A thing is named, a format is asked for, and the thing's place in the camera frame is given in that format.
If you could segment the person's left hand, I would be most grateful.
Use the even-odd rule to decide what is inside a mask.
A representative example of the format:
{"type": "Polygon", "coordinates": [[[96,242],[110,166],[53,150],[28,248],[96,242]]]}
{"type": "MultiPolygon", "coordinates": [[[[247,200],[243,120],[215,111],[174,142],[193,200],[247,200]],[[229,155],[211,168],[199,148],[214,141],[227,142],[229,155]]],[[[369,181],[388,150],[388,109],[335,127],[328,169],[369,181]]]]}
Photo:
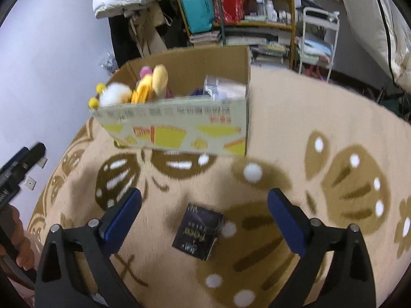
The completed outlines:
{"type": "Polygon", "coordinates": [[[32,269],[35,254],[31,249],[30,240],[25,236],[20,213],[13,205],[8,205],[1,211],[1,229],[18,251],[16,264],[26,271],[32,269]]]}

